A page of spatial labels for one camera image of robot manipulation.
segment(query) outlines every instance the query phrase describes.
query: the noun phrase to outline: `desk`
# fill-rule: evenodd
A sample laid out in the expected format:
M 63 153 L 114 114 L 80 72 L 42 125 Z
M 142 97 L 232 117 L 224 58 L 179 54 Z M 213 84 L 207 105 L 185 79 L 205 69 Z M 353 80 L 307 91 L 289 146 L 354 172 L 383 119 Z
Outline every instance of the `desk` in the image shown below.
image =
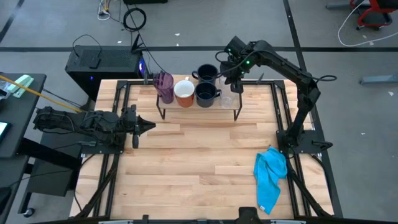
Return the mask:
M 111 111 L 117 80 L 102 80 L 96 110 Z M 297 89 L 284 81 L 290 112 L 297 113 Z M 233 121 L 230 111 L 168 109 L 163 120 L 156 108 L 152 85 L 133 85 L 129 103 L 137 115 L 156 123 L 140 137 L 139 149 L 132 148 L 127 135 L 119 160 L 111 219 L 225 219 L 238 217 L 239 207 L 256 207 L 256 180 L 252 174 L 258 152 L 277 147 L 277 119 L 270 85 L 245 85 L 243 108 Z M 278 101 L 282 96 L 277 90 Z M 122 108 L 124 90 L 119 100 Z M 282 116 L 284 128 L 287 120 Z M 312 129 L 310 118 L 305 129 Z M 309 191 L 318 203 L 333 213 L 323 169 L 309 155 L 300 155 Z M 98 186 L 103 155 L 95 155 L 80 171 L 76 196 L 86 204 Z M 279 181 L 281 194 L 270 215 L 260 218 L 293 218 L 288 183 Z M 300 214 L 303 203 L 296 188 Z M 101 201 L 104 214 L 107 192 Z M 70 215 L 78 213 L 76 203 Z
M 23 74 L 4 74 L 11 80 L 17 80 Z M 44 74 L 29 74 L 35 80 L 29 88 L 41 92 L 46 76 Z M 0 142 L 0 187 L 8 187 L 10 184 L 20 180 L 28 163 L 28 156 L 14 156 L 18 150 L 19 143 L 24 137 L 27 125 L 35 110 L 38 96 L 25 92 L 21 98 L 10 96 L 5 101 L 0 101 L 0 120 L 11 123 L 11 129 L 6 137 Z M 12 186 L 11 197 L 8 200 L 0 223 L 5 223 L 12 202 L 17 193 L 19 183 Z

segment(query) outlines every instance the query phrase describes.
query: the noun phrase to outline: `blue cloth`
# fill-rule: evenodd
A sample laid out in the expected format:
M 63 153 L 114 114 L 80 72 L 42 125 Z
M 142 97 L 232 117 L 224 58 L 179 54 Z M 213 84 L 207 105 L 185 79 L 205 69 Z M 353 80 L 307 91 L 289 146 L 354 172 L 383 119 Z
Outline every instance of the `blue cloth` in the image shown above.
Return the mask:
M 274 147 L 267 152 L 258 153 L 254 165 L 257 180 L 257 203 L 268 215 L 274 208 L 280 194 L 278 180 L 287 174 L 286 158 Z

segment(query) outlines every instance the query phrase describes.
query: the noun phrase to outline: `purple cup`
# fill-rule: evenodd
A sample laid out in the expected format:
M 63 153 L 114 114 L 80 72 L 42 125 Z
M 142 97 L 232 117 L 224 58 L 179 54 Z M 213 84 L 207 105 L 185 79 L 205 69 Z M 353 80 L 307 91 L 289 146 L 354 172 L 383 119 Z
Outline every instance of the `purple cup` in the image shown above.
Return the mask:
M 154 86 L 163 103 L 171 103 L 174 100 L 174 78 L 169 73 L 160 72 L 154 77 Z

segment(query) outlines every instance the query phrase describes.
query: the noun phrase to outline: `wooden table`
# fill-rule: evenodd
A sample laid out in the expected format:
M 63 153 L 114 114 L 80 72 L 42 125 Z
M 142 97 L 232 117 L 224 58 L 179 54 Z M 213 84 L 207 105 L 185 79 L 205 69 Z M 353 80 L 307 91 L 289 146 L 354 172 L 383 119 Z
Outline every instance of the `wooden table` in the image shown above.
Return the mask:
M 112 110 L 116 84 L 117 80 L 101 82 L 96 110 Z M 285 86 L 294 118 L 297 89 L 287 80 Z M 280 91 L 277 93 L 282 105 Z M 132 148 L 132 137 L 127 135 L 126 148 L 119 160 L 111 218 L 141 219 L 148 214 L 150 219 L 230 220 L 238 217 L 239 207 L 258 207 L 253 176 L 255 157 L 270 146 L 277 147 L 271 88 L 245 85 L 243 108 L 237 121 L 233 121 L 228 110 L 195 108 L 168 109 L 163 120 L 155 105 L 156 94 L 152 85 L 134 85 L 130 89 L 129 106 L 136 104 L 137 115 L 157 126 L 140 137 L 139 149 Z M 282 119 L 286 128 L 285 116 Z M 305 129 L 312 129 L 310 118 Z M 309 191 L 327 212 L 333 213 L 322 167 L 309 155 L 300 158 Z M 102 159 L 103 155 L 95 155 L 80 171 L 76 195 L 82 205 L 98 186 Z M 287 181 L 280 180 L 279 187 L 276 206 L 270 215 L 259 210 L 261 218 L 293 218 Z M 106 194 L 100 214 L 104 211 Z M 298 188 L 296 194 L 303 215 Z M 74 203 L 70 215 L 77 213 Z

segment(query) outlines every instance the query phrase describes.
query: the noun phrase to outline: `navy mug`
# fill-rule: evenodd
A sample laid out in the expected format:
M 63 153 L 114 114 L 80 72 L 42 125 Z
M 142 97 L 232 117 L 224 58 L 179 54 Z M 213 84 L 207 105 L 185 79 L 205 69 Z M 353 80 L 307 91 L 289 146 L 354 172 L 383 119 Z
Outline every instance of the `navy mug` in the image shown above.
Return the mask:
M 216 83 L 218 70 L 214 65 L 204 64 L 198 68 L 197 71 L 192 72 L 192 77 L 199 80 L 199 83 L 210 82 L 213 85 Z
M 195 88 L 195 95 L 197 96 L 198 105 L 207 108 L 211 107 L 214 99 L 221 95 L 221 90 L 217 90 L 210 82 L 202 82 Z

